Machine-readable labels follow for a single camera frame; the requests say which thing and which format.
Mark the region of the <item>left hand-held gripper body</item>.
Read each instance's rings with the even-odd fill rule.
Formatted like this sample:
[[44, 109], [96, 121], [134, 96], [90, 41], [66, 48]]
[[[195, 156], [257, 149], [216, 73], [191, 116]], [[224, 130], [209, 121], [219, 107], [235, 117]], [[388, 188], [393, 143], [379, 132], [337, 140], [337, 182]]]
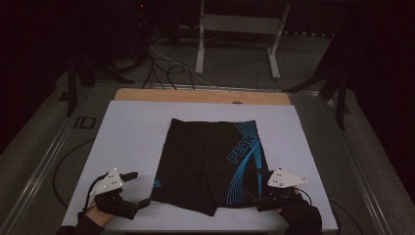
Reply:
[[122, 199], [120, 193], [125, 182], [120, 178], [116, 168], [97, 178], [97, 185], [93, 185], [89, 195], [94, 198], [101, 212], [132, 220], [138, 212], [137, 204]]

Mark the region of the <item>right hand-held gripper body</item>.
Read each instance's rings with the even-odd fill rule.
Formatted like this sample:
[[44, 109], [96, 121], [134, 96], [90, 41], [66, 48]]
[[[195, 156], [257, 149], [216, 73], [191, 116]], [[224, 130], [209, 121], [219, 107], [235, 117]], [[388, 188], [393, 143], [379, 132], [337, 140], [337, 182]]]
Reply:
[[265, 180], [266, 185], [259, 196], [261, 202], [256, 205], [259, 212], [276, 210], [279, 202], [278, 197], [283, 194], [285, 189], [297, 187], [307, 182], [305, 177], [289, 173], [280, 168], [272, 171], [273, 174], [268, 180]]

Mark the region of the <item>person's right hand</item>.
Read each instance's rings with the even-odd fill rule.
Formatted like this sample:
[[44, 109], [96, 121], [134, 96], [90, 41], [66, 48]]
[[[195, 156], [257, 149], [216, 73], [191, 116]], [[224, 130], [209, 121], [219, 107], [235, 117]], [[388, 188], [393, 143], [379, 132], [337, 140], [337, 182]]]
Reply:
[[284, 190], [278, 197], [277, 212], [280, 214], [303, 213], [308, 207], [308, 202], [303, 198], [297, 187], [290, 187]]

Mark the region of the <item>person's left hand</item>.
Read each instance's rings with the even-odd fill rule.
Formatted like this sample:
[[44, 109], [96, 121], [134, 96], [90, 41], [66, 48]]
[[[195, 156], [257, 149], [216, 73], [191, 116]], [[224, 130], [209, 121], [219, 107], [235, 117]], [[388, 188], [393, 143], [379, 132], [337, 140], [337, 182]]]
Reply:
[[107, 224], [114, 218], [112, 214], [100, 211], [95, 201], [92, 201], [89, 204], [85, 215], [100, 227], [106, 227]]

